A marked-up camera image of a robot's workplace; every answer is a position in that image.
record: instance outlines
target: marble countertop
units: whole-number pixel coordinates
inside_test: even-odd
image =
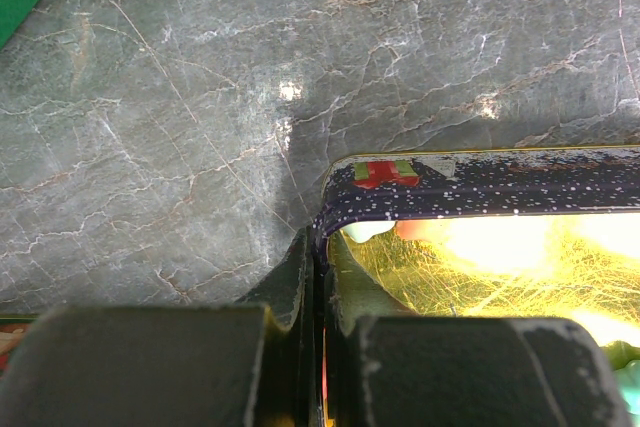
[[[640,0],[42,0],[0,51],[0,309],[245,293],[354,153],[640,143]]]

